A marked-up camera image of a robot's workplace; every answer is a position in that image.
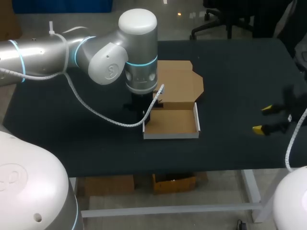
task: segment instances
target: white cable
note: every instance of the white cable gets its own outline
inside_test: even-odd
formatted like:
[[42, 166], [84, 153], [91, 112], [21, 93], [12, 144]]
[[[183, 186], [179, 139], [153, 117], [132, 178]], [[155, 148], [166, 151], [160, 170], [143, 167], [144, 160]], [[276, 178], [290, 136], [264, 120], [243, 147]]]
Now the white cable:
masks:
[[295, 130], [294, 130], [294, 132], [292, 134], [292, 137], [290, 139], [290, 143], [289, 143], [288, 148], [287, 148], [286, 157], [285, 157], [284, 161], [285, 161], [285, 164], [286, 164], [286, 168], [288, 169], [289, 172], [293, 172], [293, 169], [291, 169], [290, 163], [289, 163], [291, 148], [293, 146], [294, 140], [295, 140], [295, 138], [296, 138], [296, 136], [298, 134], [298, 131], [299, 131], [300, 127], [302, 126], [306, 116], [307, 116], [307, 108], [304, 111], [304, 113], [301, 116], [301, 118], [299, 119], [298, 123], [296, 124]]
[[146, 118], [149, 116], [149, 113], [151, 111], [151, 109], [153, 108], [154, 106], [154, 103], [156, 102], [156, 100], [158, 99], [159, 95], [161, 93], [163, 93], [163, 89], [164, 89], [164, 85], [162, 84], [161, 87], [159, 88], [157, 94], [155, 95], [155, 97], [153, 98], [153, 101], [151, 102], [151, 104], [149, 105], [148, 109], [147, 109], [147, 112], [145, 113], [143, 119], [141, 121], [139, 121], [138, 123], [135, 123], [135, 124], [123, 124], [123, 123], [120, 123], [120, 122], [117, 122], [117, 121], [113, 121], [111, 120], [110, 118], [107, 118], [103, 115], [101, 115], [100, 113], [96, 112], [94, 109], [92, 109], [90, 106], [88, 106], [81, 98], [80, 96], [78, 95], [72, 81], [71, 81], [71, 78], [69, 77], [69, 75], [67, 73], [64, 73], [64, 75], [66, 76], [67, 78], [67, 81], [68, 81], [68, 84], [69, 86], [71, 87], [73, 93], [75, 94], [76, 98], [79, 100], [79, 102], [85, 107], [87, 108], [89, 111], [91, 111], [92, 113], [94, 113], [95, 115], [101, 117], [102, 119], [105, 119], [106, 121], [110, 122], [110, 123], [113, 123], [115, 125], [118, 125], [118, 126], [123, 126], [123, 127], [136, 127], [136, 126], [139, 126], [141, 125], [145, 120]]
[[56, 77], [57, 75], [63, 74], [63, 72], [58, 72], [58, 73], [54, 73], [54, 74], [51, 74], [51, 75], [48, 75], [48, 76], [35, 77], [35, 76], [30, 76], [30, 75], [18, 73], [18, 72], [9, 70], [9, 69], [4, 69], [4, 68], [0, 68], [0, 72], [4, 73], [4, 74], [11, 75], [11, 76], [15, 76], [15, 77], [19, 77], [19, 78], [25, 78], [25, 79], [29, 79], [29, 80], [36, 80], [36, 81], [48, 80], [48, 79]]

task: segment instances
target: box flap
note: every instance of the box flap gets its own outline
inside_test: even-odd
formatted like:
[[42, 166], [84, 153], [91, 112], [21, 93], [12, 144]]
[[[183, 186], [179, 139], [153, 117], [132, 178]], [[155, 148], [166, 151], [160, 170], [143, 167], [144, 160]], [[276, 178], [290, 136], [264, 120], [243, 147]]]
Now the box flap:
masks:
[[165, 85], [159, 96], [164, 109], [193, 109], [203, 92], [202, 77], [193, 72], [190, 61], [159, 61], [158, 85]]
[[159, 60], [159, 70], [192, 70], [193, 66], [190, 61], [170, 61], [170, 60]]
[[203, 93], [203, 80], [200, 75], [192, 72], [194, 101]]

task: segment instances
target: black table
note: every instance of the black table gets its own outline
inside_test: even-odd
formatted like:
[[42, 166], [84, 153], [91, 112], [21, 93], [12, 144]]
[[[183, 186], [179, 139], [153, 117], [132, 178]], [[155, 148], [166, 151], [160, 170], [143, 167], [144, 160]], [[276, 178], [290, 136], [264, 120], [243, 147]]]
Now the black table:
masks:
[[[158, 54], [161, 60], [190, 60], [203, 76], [199, 139], [143, 140], [142, 127], [118, 127], [85, 109], [64, 76], [19, 84], [4, 126], [55, 154], [69, 177], [284, 167], [294, 125], [286, 135], [252, 132], [255, 125], [282, 118], [263, 117], [260, 110], [282, 102], [284, 86], [294, 84], [296, 93], [307, 89], [281, 42], [164, 41]], [[120, 122], [136, 122], [136, 115], [122, 108], [130, 101], [124, 76], [100, 86], [78, 69], [69, 74], [92, 108]], [[293, 167], [307, 165], [307, 130], [301, 132], [290, 159]]]

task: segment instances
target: gray floor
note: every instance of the gray floor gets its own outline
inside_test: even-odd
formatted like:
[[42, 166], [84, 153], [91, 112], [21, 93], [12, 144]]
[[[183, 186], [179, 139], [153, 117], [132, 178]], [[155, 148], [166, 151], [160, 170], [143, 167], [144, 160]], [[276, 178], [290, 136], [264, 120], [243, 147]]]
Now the gray floor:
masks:
[[[188, 40], [191, 30], [204, 23], [205, 9], [202, 0], [114, 0], [112, 13], [106, 14], [27, 14], [18, 15], [23, 37], [47, 35], [48, 21], [54, 22], [56, 32], [63, 32], [75, 26], [86, 26], [98, 35], [108, 33], [117, 27], [119, 16], [132, 8], [146, 8], [158, 19], [159, 40]], [[276, 33], [283, 27], [284, 16]], [[251, 38], [250, 32], [234, 27], [234, 39]], [[200, 32], [198, 39], [226, 39], [225, 27]], [[15, 86], [0, 88], [0, 122], [5, 115]], [[255, 170], [261, 194], [276, 175], [276, 170]], [[145, 207], [163, 205], [225, 204], [246, 202], [240, 173], [237, 171], [209, 172], [209, 182], [199, 182], [195, 191], [172, 195], [152, 195], [146, 183], [133, 195], [91, 197], [89, 201], [80, 198], [81, 204], [90, 209]], [[249, 211], [213, 212], [195, 214], [148, 215], [136, 217], [91, 218], [85, 223], [86, 230], [119, 229], [211, 229], [234, 230], [237, 219], [248, 223], [249, 230], [275, 230], [270, 218], [265, 223], [253, 224]]]

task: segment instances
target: blue led ring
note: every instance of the blue led ring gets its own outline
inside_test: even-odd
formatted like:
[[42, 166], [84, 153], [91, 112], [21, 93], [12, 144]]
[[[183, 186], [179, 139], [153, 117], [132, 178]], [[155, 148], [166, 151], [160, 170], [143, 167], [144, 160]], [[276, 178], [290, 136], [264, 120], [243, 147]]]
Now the blue led ring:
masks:
[[17, 43], [13, 40], [9, 40], [16, 48], [16, 51], [19, 55], [19, 58], [20, 58], [20, 61], [21, 61], [21, 65], [22, 65], [22, 68], [23, 68], [23, 74], [25, 74], [25, 66], [24, 66], [24, 59], [23, 59], [23, 56], [21, 55], [21, 52], [20, 52], [20, 49], [18, 48], [17, 46]]
[[76, 63], [77, 66], [78, 66], [78, 64], [77, 64], [77, 52], [78, 52], [80, 46], [81, 46], [84, 42], [86, 42], [88, 39], [91, 39], [91, 38], [94, 38], [94, 37], [96, 37], [96, 36], [86, 37], [86, 38], [83, 39], [83, 40], [80, 42], [80, 44], [77, 46], [77, 49], [76, 49], [76, 51], [75, 51], [75, 57], [74, 57], [75, 63]]
[[157, 59], [158, 59], [158, 55], [155, 57], [154, 60], [152, 60], [152, 61], [150, 61], [150, 62], [148, 62], [148, 63], [146, 63], [146, 64], [133, 64], [133, 63], [130, 63], [130, 62], [126, 62], [126, 63], [127, 63], [128, 65], [131, 65], [131, 66], [138, 66], [138, 67], [140, 67], [140, 66], [148, 66], [148, 65], [152, 64], [153, 62], [155, 62]]

